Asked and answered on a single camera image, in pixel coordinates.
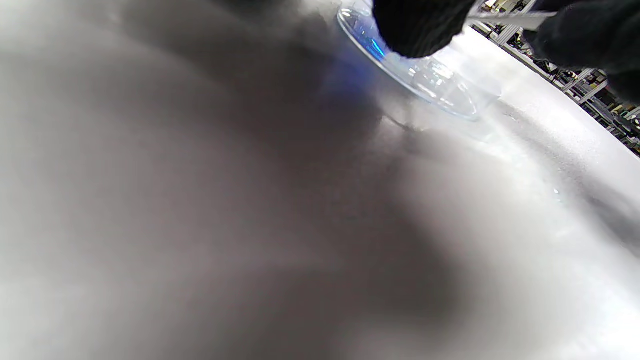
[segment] black glove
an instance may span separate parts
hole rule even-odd
[[[546,0],[534,8],[558,10],[537,32],[524,33],[536,57],[602,69],[618,96],[640,103],[640,0]]]
[[[397,53],[429,56],[462,30],[473,0],[374,0],[380,35]],[[609,86],[640,103],[640,0],[538,0],[558,11],[538,32],[526,31],[535,55],[565,68],[606,71]]]

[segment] white surface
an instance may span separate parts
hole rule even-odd
[[[404,133],[301,6],[0,1],[0,357],[639,359],[639,160],[471,31],[503,103]]]

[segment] gloved hand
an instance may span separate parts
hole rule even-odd
[[[640,0],[544,0],[558,11],[524,37],[536,57],[566,68],[596,68],[623,99],[640,103]]]
[[[473,3],[374,0],[373,14],[392,50],[420,58],[460,33]],[[534,9],[558,12],[524,34],[536,57],[569,69],[602,69],[621,98],[640,103],[640,0],[538,0]]]

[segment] petri dish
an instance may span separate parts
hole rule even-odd
[[[441,110],[475,120],[502,95],[500,83],[455,47],[422,59],[391,51],[378,33],[368,0],[342,5],[337,18],[345,34],[382,71]]]

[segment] clear plastic dish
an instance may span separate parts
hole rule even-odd
[[[369,1],[344,4],[338,22],[380,69],[444,111],[476,119],[502,95],[500,83],[486,69],[451,46],[423,59],[408,59],[391,51],[378,33]]]

